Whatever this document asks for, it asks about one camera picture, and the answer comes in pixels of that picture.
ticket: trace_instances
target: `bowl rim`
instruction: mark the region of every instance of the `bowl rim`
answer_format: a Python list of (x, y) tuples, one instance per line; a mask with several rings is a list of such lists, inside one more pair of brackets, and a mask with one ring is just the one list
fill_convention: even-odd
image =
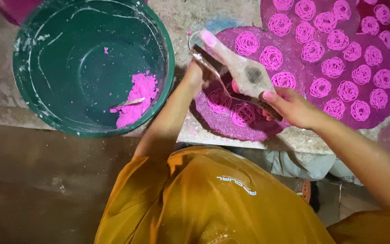
[[(25, 28), (26, 26), (29, 26), (35, 16), (42, 10), (42, 6), (48, 5), (51, 0), (45, 0), (42, 2), (29, 16), (28, 18), (22, 23), (17, 35), (16, 35), (16, 40), (19, 40), (19, 38), (22, 38), (22, 35), (26, 32)], [(16, 86), (18, 87), (18, 90), (20, 92), (20, 95), (24, 99), (25, 103), (28, 105), (28, 107), (42, 120), (44, 121), (47, 125), (51, 126), (52, 128), (62, 131), (63, 133), (68, 133), (76, 136), (81, 136), (81, 137), (93, 137), (93, 138), (104, 138), (104, 137), (111, 137), (111, 136), (116, 136), (116, 135), (122, 135), (126, 134), (130, 131), (135, 130), (136, 128), (142, 126), (145, 124), (149, 119), (151, 119), (157, 112), (160, 111), (161, 107), (165, 105), (165, 102), (169, 96), (169, 93), (171, 91), (171, 87), (173, 85), (173, 80), (174, 80), (174, 69), (175, 69), (175, 57), (174, 57), (174, 49), (172, 47), (172, 42), (171, 38), (169, 37), (168, 31), (166, 30), (165, 26), (163, 25), (162, 21), (160, 18), (156, 15), (156, 13), (145, 3), (136, 0), (128, 0), (132, 2), (133, 4), (136, 4), (140, 7), (143, 8), (146, 14), (148, 14), (153, 21), (158, 25), (160, 31), (163, 34), (163, 37), (165, 39), (165, 44), (168, 49), (168, 53), (166, 54), (168, 56), (168, 72), (167, 72), (167, 77), (165, 81), (165, 86), (162, 89), (162, 93), (157, 100), (157, 102), (153, 105), (153, 107), (147, 111), (141, 118), (139, 118), (137, 121), (130, 125), (126, 125), (124, 127), (118, 128), (116, 130), (112, 131), (107, 131), (107, 132), (90, 132), (90, 131), (78, 131), (74, 128), (70, 128), (69, 126), (56, 126), (57, 123), (55, 123), (52, 119), (50, 119), (48, 116), (43, 116), (41, 110), (38, 108), (38, 106), (33, 103), (30, 95), (26, 90), (23, 89), (23, 81), (20, 78), (20, 72), (22, 72), (19, 67), (22, 65), (22, 63), (19, 60), (19, 56), (16, 55), (16, 53), (19, 53), (20, 51), (13, 50), (13, 76), (14, 80), (16, 82)]]

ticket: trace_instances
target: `concrete floor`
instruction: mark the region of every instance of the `concrete floor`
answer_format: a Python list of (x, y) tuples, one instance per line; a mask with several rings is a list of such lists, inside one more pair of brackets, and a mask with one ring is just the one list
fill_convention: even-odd
[[(91, 243), (116, 176), (138, 141), (0, 125), (0, 243)], [(270, 171), (263, 150), (235, 152)], [(299, 186), (299, 179), (276, 177), (292, 190)], [(317, 184), (318, 216), (326, 226), (377, 208), (365, 188)]]

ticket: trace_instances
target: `glittery purple mat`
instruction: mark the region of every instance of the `glittery purple mat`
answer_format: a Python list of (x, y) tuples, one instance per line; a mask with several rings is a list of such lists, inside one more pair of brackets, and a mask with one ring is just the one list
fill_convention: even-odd
[[(314, 40), (322, 43), (322, 45), (324, 46), (324, 55), (319, 61), (315, 63), (308, 63), (301, 59), (303, 44), (297, 43), (295, 39), (295, 28), (297, 25), (300, 24), (301, 21), (301, 19), (295, 14), (294, 11), (295, 4), (298, 2), (298, 0), (295, 1), (293, 7), (287, 11), (278, 11), (274, 7), (272, 0), (261, 0), (260, 13), (263, 27), (265, 28), (265, 30), (253, 26), (230, 28), (218, 33), (217, 37), (228, 48), (230, 48), (232, 51), (235, 51), (234, 42), (237, 36), (243, 31), (252, 32), (260, 42), (260, 47), (258, 48), (256, 53), (250, 55), (248, 58), (257, 62), (259, 62), (260, 53), (266, 46), (274, 46), (278, 48), (283, 55), (283, 64), (277, 71), (268, 70), (268, 75), (272, 77), (278, 72), (291, 72), (295, 76), (296, 80), (295, 90), (302, 95), (306, 94), (308, 101), (310, 101), (312, 104), (314, 104), (321, 110), (324, 108), (324, 105), (328, 100), (339, 97), (336, 90), (341, 81), (347, 80), (354, 83), (354, 80), (351, 78), (351, 72), (358, 66), (366, 63), (364, 59), (365, 50), (369, 45), (373, 45), (382, 52), (383, 62), (378, 66), (371, 66), (371, 80), (369, 83), (365, 85), (357, 84), (359, 89), (359, 95), (357, 97), (357, 100), (365, 101), (370, 105), (370, 93), (373, 91), (373, 89), (377, 88), (373, 82), (374, 74), (380, 69), (390, 70), (390, 51), (386, 48), (386, 46), (377, 36), (355, 34), (356, 30), (358, 30), (360, 26), (360, 16), (355, 7), (355, 0), (346, 1), (349, 3), (351, 9), (350, 19), (338, 20), (335, 29), (343, 30), (344, 33), (349, 37), (349, 42), (355, 41), (361, 45), (362, 56), (353, 62), (349, 62), (343, 58), (342, 50), (330, 50), (326, 45), (328, 33), (322, 33), (317, 29)], [(314, 26), (314, 18), (319, 13), (331, 11), (333, 4), (335, 3), (335, 1), (330, 0), (315, 0), (314, 2), (316, 4), (316, 13), (314, 17), (310, 21), (308, 21), (312, 26)], [(286, 14), (292, 22), (290, 33), (283, 37), (279, 37), (267, 29), (269, 19), (277, 13)], [(324, 60), (332, 58), (334, 56), (341, 58), (345, 64), (344, 72), (338, 78), (335, 79), (330, 78), (322, 74), (321, 72), (321, 63)], [(317, 78), (325, 78), (331, 83), (332, 89), (329, 92), (328, 96), (323, 98), (315, 98), (310, 95), (309, 87), (311, 86), (312, 82)], [(285, 120), (283, 120), (281, 123), (266, 121), (256, 112), (255, 106), (253, 106), (256, 116), (255, 122), (246, 127), (239, 127), (235, 125), (230, 119), (229, 111), (224, 114), (217, 114), (209, 109), (209, 105), (207, 104), (207, 96), (208, 94), (210, 94), (211, 91), (217, 88), (221, 88), (218, 82), (211, 84), (210, 87), (208, 89), (203, 90), (195, 100), (197, 111), (202, 115), (208, 125), (216, 132), (219, 132), (220, 134), (227, 137), (237, 138), (241, 140), (263, 141), (271, 136), (276, 135), (284, 128), (289, 126), (289, 124)], [(370, 106), (371, 113), (368, 119), (363, 122), (360, 122), (356, 121), (350, 114), (350, 106), (353, 101), (344, 102), (346, 109), (344, 111), (344, 115), (341, 121), (353, 129), (370, 129), (380, 124), (384, 119), (387, 118), (387, 116), (390, 115), (390, 88), (384, 90), (388, 95), (388, 103), (385, 108), (375, 109)], [(236, 103), (240, 102), (233, 101), (230, 109), (232, 109)]]
[[(299, 59), (295, 57), (291, 46), (287, 43), (284, 43), (282, 38), (276, 36), (270, 31), (263, 31), (263, 29), (254, 26), (226, 29), (218, 33), (216, 36), (221, 42), (224, 43), (225, 46), (235, 52), (235, 39), (243, 31), (251, 31), (260, 42), (260, 47), (258, 48), (257, 52), (249, 55), (248, 58), (259, 62), (260, 53), (265, 47), (274, 46), (278, 48), (283, 56), (283, 64), (278, 70), (267, 70), (268, 75), (272, 77), (278, 72), (291, 72), (296, 79), (296, 87), (294, 90), (302, 95), (305, 94), (304, 83), (299, 82), (305, 80), (305, 73), (303, 70), (304, 66), (302, 63), (300, 63)], [(209, 105), (207, 104), (207, 96), (210, 94), (210, 92), (218, 88), (221, 88), (220, 83), (217, 81), (213, 82), (210, 84), (209, 88), (204, 89), (195, 100), (196, 110), (203, 116), (204, 120), (214, 131), (231, 138), (250, 141), (264, 141), (267, 138), (278, 134), (284, 130), (284, 128), (290, 126), (289, 123), (285, 120), (282, 122), (266, 121), (257, 113), (256, 106), (252, 106), (255, 112), (255, 122), (246, 127), (235, 125), (231, 121), (230, 111), (223, 114), (217, 114), (209, 109)], [(230, 109), (233, 108), (237, 103), (241, 102), (233, 100)]]
[[(365, 58), (364, 58), (364, 53), (365, 49), (369, 46), (375, 46), (377, 47), (381, 52), (383, 56), (383, 62), (378, 65), (378, 66), (370, 66), (371, 68), (371, 79), (370, 82), (365, 84), (365, 85), (359, 85), (356, 84), (359, 88), (359, 95), (356, 98), (356, 100), (364, 101), (370, 105), (370, 93), (374, 90), (377, 89), (374, 85), (373, 82), (373, 77), (376, 74), (377, 71), (380, 69), (388, 69), (390, 70), (390, 51), (386, 48), (386, 46), (383, 44), (383, 42), (376, 36), (371, 36), (371, 35), (354, 35), (350, 36), (350, 42), (354, 41), (360, 44), (362, 47), (362, 56), (358, 58), (356, 61), (349, 62), (345, 59), (343, 59), (342, 54), (339, 55), (338, 57), (342, 59), (342, 61), (345, 64), (345, 70), (344, 72), (336, 79), (330, 78), (326, 75), (324, 75), (321, 72), (321, 63), (311, 65), (311, 66), (306, 66), (305, 69), (307, 71), (307, 77), (306, 77), (306, 98), (308, 101), (310, 101), (312, 104), (314, 104), (316, 107), (319, 109), (323, 110), (325, 103), (329, 101), (332, 98), (339, 98), (337, 94), (337, 88), (340, 84), (341, 81), (343, 80), (348, 80), (353, 83), (355, 83), (351, 77), (351, 72), (359, 67), (362, 64), (366, 64)], [(312, 81), (318, 78), (324, 78), (328, 80), (331, 85), (332, 89), (329, 92), (329, 95), (323, 98), (316, 98), (310, 95), (309, 92), (309, 87), (312, 84)], [(341, 122), (344, 124), (350, 126), (353, 129), (371, 129), (376, 127), (378, 124), (380, 124), (387, 116), (390, 115), (390, 88), (389, 89), (384, 89), (388, 95), (388, 103), (386, 104), (385, 108), (382, 109), (375, 109), (371, 107), (370, 105), (370, 116), (368, 119), (365, 121), (357, 121), (355, 120), (351, 114), (350, 114), (350, 106), (353, 104), (352, 102), (344, 102), (345, 105), (345, 111), (344, 111), (344, 116), (342, 119), (340, 119)]]

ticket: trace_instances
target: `hand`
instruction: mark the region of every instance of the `hand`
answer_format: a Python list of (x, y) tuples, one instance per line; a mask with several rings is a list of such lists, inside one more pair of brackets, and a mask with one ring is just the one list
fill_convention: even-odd
[(181, 81), (184, 85), (189, 86), (192, 93), (192, 98), (196, 98), (201, 92), (201, 89), (208, 87), (209, 77), (213, 75), (203, 65), (198, 63), (196, 59), (192, 59), (186, 70), (185, 77)]
[[(301, 129), (314, 129), (329, 116), (315, 108), (304, 97), (290, 88), (275, 87), (275, 91), (276, 93), (265, 91), (263, 93), (263, 98), (280, 115), (282, 115), (290, 125)], [(267, 115), (267, 120), (270, 121), (273, 120), (273, 118)]]

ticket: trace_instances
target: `mustard yellow shirt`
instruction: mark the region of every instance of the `mustard yellow shirt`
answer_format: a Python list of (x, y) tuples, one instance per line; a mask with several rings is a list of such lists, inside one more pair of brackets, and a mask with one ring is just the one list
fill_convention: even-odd
[(390, 212), (371, 211), (328, 231), (256, 164), (219, 147), (190, 147), (167, 162), (134, 157), (123, 168), (95, 243), (390, 243), (388, 226)]

